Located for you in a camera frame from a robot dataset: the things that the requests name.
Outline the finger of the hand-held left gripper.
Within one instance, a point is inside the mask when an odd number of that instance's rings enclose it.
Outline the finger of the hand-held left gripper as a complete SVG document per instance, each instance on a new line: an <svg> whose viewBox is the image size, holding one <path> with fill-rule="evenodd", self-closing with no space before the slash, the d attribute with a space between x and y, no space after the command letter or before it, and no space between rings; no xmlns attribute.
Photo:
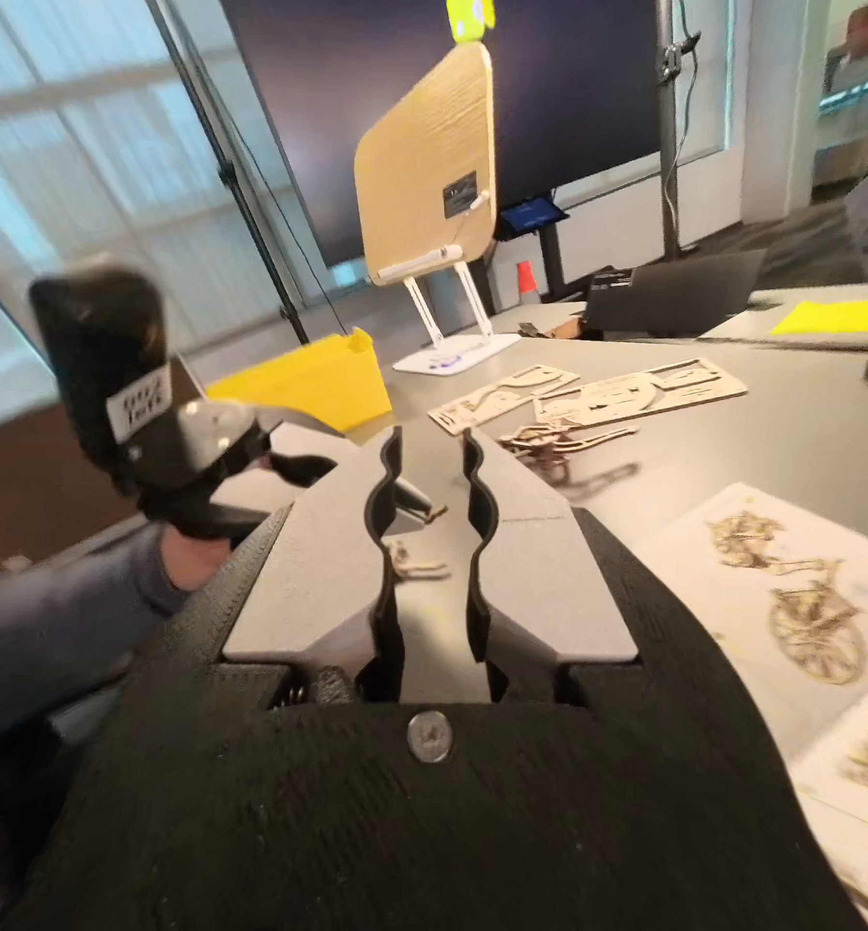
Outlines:
<svg viewBox="0 0 868 931"><path fill-rule="evenodd" d="M388 499L393 506L393 519L383 537L399 537L423 530L436 519L434 502L404 478L382 483L381 500L386 503Z"/></svg>
<svg viewBox="0 0 868 931"><path fill-rule="evenodd" d="M347 446L348 438L312 415L274 406L255 406L273 446Z"/></svg>

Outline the neon yellow tag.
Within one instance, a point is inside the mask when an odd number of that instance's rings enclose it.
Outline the neon yellow tag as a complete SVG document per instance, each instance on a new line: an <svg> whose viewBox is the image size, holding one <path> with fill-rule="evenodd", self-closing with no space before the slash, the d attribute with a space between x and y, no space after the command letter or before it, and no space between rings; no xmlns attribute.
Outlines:
<svg viewBox="0 0 868 931"><path fill-rule="evenodd" d="M486 32L496 24L495 2L455 1L445 2L455 44L481 41Z"/></svg>

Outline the black tripod pole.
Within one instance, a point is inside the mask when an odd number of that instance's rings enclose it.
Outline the black tripod pole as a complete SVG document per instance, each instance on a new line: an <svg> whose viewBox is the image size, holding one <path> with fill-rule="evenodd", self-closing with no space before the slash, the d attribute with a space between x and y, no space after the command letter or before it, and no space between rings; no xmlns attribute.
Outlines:
<svg viewBox="0 0 868 931"><path fill-rule="evenodd" d="M280 316L288 321L300 344L313 341L300 319L301 312L306 308L305 296L294 272L293 262L272 222L268 203L275 208L288 232L288 238L300 252L323 305L331 312L334 330L346 335L348 331L344 321L297 238L277 191L222 97L177 2L146 1L145 5L207 141L221 187L230 194L236 205L254 250L277 293Z"/></svg>

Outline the wooden board on white stand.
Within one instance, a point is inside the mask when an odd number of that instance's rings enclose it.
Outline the wooden board on white stand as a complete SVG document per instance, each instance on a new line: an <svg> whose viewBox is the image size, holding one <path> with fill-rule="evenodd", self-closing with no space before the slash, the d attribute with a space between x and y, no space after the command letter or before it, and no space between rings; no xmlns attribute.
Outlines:
<svg viewBox="0 0 868 931"><path fill-rule="evenodd" d="M360 140L355 183L364 258L372 283L404 285L430 345L394 364L402 373L451 377L520 337L497 334L470 264L497 225L493 69L480 41L456 45ZM445 336L420 279L457 274L477 332Z"/></svg>

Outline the person's left forearm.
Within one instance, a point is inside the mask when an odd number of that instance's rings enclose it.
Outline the person's left forearm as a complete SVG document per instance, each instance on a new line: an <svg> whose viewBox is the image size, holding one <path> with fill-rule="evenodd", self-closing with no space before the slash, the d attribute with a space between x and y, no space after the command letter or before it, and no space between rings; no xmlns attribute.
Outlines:
<svg viewBox="0 0 868 931"><path fill-rule="evenodd" d="M0 579L0 732L100 681L184 607L193 592L163 571L164 526Z"/></svg>

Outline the person's left hand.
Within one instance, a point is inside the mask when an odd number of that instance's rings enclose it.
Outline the person's left hand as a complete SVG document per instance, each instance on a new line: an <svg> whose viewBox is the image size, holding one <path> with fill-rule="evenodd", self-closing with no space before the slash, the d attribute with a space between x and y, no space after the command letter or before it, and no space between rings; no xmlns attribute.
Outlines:
<svg viewBox="0 0 868 931"><path fill-rule="evenodd" d="M204 588L227 563L233 551L227 539L195 539L166 524L159 540L163 571L173 588L195 592Z"/></svg>

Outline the wooden bicycle model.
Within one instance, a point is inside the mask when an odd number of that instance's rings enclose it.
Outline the wooden bicycle model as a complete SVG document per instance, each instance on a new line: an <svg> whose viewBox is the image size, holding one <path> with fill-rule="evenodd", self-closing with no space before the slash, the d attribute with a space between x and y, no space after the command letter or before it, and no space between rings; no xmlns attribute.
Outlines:
<svg viewBox="0 0 868 931"><path fill-rule="evenodd" d="M608 430L598 436L574 437L572 427L534 424L499 436L497 444L555 483L570 482L571 460L583 452L637 434L636 427Z"/></svg>

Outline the large dark display screen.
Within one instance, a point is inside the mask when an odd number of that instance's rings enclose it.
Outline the large dark display screen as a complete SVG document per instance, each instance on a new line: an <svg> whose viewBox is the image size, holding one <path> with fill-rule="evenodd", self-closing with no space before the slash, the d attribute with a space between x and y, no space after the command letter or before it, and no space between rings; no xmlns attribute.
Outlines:
<svg viewBox="0 0 868 931"><path fill-rule="evenodd" d="M446 2L221 3L324 262L362 256L354 158L454 47ZM652 1L498 1L499 209L659 151Z"/></svg>

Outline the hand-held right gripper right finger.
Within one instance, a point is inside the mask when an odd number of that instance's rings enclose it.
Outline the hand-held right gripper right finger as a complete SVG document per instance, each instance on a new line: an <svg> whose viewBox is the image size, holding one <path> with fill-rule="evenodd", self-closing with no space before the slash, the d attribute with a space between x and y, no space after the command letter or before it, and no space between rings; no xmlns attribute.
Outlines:
<svg viewBox="0 0 868 931"><path fill-rule="evenodd" d="M475 428L463 433L466 631L492 702L573 702L569 673L639 651L567 499Z"/></svg>

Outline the yellow paper sheet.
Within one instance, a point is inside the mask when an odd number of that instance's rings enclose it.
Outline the yellow paper sheet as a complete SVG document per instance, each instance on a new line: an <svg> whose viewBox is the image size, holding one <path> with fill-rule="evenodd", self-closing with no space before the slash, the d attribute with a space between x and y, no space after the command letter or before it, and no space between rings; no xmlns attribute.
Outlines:
<svg viewBox="0 0 868 931"><path fill-rule="evenodd" d="M798 303L770 331L772 336L868 333L868 299Z"/></svg>

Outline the white instruction booklet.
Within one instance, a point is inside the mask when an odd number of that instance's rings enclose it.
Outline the white instruction booklet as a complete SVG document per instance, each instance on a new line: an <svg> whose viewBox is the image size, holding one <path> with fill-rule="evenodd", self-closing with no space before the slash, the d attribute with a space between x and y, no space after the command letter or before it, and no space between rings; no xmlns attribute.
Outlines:
<svg viewBox="0 0 868 931"><path fill-rule="evenodd" d="M868 538L737 483L634 551L730 661L868 920Z"/></svg>

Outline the small tablet on stand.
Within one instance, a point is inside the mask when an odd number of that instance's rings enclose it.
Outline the small tablet on stand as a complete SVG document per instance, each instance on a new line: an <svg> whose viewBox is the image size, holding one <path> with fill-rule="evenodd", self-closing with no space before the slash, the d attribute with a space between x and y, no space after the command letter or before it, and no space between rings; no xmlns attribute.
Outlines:
<svg viewBox="0 0 868 931"><path fill-rule="evenodd" d="M551 194L545 193L502 209L498 213L495 238L501 242L537 235L544 263L546 297L562 301L569 289L563 271L557 227L569 219Z"/></svg>

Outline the small looped wooden model part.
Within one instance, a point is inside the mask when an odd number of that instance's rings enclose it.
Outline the small looped wooden model part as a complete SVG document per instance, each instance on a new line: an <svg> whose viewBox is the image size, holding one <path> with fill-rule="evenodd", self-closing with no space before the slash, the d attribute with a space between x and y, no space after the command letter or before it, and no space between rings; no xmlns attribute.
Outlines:
<svg viewBox="0 0 868 931"><path fill-rule="evenodd" d="M385 548L398 583L440 581L451 576L451 569L444 562L419 562L414 559L401 540L389 541Z"/></svg>

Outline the dark grey laptop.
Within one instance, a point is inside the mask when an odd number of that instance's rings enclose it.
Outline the dark grey laptop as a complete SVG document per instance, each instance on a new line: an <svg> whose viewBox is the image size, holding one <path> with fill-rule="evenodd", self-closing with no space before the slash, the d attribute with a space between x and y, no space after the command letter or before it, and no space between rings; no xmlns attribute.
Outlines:
<svg viewBox="0 0 868 931"><path fill-rule="evenodd" d="M579 338L700 336L747 309L767 254L746 250L602 270L589 284Z"/></svg>

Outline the grey metal pole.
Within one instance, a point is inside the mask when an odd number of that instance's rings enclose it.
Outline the grey metal pole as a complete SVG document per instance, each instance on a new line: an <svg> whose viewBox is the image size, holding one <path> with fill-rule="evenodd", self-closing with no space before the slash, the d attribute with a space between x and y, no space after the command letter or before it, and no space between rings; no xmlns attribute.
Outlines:
<svg viewBox="0 0 868 931"><path fill-rule="evenodd" d="M681 36L674 38L674 3L656 1L658 50L656 77L658 89L658 139L660 145L660 191L663 221L663 261L675 262L695 247L684 249L680 242L679 162L691 127L692 97L699 76L697 46L701 32L691 32L685 2L679 2ZM677 132L676 84L684 60L691 58L693 75L687 87L682 112L682 132Z"/></svg>

